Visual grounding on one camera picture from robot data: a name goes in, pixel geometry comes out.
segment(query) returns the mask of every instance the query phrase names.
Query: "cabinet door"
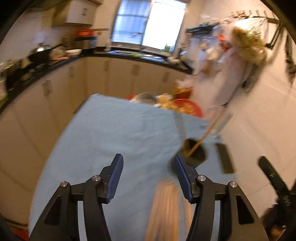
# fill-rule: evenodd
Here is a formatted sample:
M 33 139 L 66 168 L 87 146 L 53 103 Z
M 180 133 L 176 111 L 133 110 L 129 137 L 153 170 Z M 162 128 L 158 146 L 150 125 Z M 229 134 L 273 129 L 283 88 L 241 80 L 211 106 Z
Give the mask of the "cabinet door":
M 28 224 L 33 191 L 29 192 L 0 171 L 0 213 L 3 217 Z
M 139 74 L 135 77 L 132 94 L 137 95 L 143 92 L 157 93 L 166 68 L 143 62 L 139 63 L 139 67 Z
M 21 188 L 33 192 L 45 161 L 24 135 L 11 108 L 0 118 L 0 133 L 1 172 Z
M 186 74 L 174 69 L 166 69 L 160 83 L 158 94 L 172 94 L 176 80 L 183 80 Z
M 138 69 L 138 63 L 127 59 L 112 59 L 108 95 L 126 98 L 131 94 L 132 85 Z
M 74 112 L 74 107 L 70 100 L 68 74 L 69 67 L 65 65 L 45 77 L 45 80 L 51 83 L 52 90 L 48 95 L 48 99 L 57 120 L 60 133 L 64 131 Z
M 97 5 L 90 1 L 85 1 L 83 6 L 82 23 L 92 25 L 96 13 Z
M 87 97 L 96 93 L 107 95 L 111 58 L 87 57 L 85 61 Z
M 82 23 L 84 17 L 84 0 L 73 0 L 71 1 L 67 13 L 67 23 Z
M 17 98 L 13 109 L 26 137 L 34 143 L 38 153 L 46 160 L 59 138 L 59 132 L 44 96 L 42 82 L 38 81 Z
M 70 98 L 73 105 L 73 111 L 85 101 L 84 87 L 84 59 L 78 59 L 67 65 Z

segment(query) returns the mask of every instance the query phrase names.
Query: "window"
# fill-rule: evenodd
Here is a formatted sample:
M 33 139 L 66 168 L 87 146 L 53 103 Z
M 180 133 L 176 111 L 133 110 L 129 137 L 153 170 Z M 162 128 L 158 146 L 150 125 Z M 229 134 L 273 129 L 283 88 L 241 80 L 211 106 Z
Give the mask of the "window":
M 122 0 L 115 20 L 112 42 L 138 44 L 156 49 L 176 43 L 186 3 L 178 0 Z

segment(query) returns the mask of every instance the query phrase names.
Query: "metal bowl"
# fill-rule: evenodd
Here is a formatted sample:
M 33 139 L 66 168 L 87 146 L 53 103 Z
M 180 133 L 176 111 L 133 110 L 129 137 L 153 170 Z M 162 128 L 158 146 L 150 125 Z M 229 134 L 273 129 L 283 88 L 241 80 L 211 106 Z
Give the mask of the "metal bowl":
M 130 102 L 138 102 L 138 103 L 143 103 L 143 104 L 149 104 L 149 105 L 154 105 L 157 103 L 157 99 L 155 97 L 155 95 L 149 93 L 149 92 L 145 92 L 145 93 L 141 93 L 136 95 L 135 97 L 133 97 Z

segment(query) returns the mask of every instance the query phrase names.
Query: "metal screw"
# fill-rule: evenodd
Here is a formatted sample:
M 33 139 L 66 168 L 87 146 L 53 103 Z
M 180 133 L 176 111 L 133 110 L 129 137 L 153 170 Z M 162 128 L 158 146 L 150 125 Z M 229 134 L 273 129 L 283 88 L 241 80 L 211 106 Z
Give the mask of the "metal screw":
M 68 185 L 68 182 L 67 181 L 62 181 L 59 185 L 64 188 L 65 186 Z
M 206 177 L 204 175 L 199 175 L 197 177 L 198 180 L 200 180 L 201 182 L 205 181 L 206 180 Z
M 91 178 L 93 181 L 97 182 L 101 179 L 101 177 L 99 175 L 94 175 L 92 178 Z
M 236 182 L 230 182 L 229 185 L 233 188 L 236 188 L 237 187 L 237 183 Z

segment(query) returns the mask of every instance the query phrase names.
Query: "table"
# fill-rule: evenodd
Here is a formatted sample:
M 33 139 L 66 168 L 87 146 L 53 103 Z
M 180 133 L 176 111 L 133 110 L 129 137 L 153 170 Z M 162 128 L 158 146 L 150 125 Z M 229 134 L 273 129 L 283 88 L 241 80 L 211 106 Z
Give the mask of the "table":
M 61 181 L 83 183 L 120 153 L 124 167 L 114 199 L 103 205 L 106 222 L 112 241 L 144 240 L 157 182 L 166 178 L 179 186 L 171 159 L 185 138 L 201 138 L 205 123 L 203 119 L 146 104 L 92 95 L 67 126 L 44 167 L 33 198 L 29 232 Z M 223 174 L 216 142 L 221 139 L 208 137 L 203 142 L 207 160 L 196 170 L 213 182 L 227 184 L 236 176 Z M 181 189 L 179 205 L 179 240 L 185 240 Z M 84 241 L 81 203 L 78 216 Z

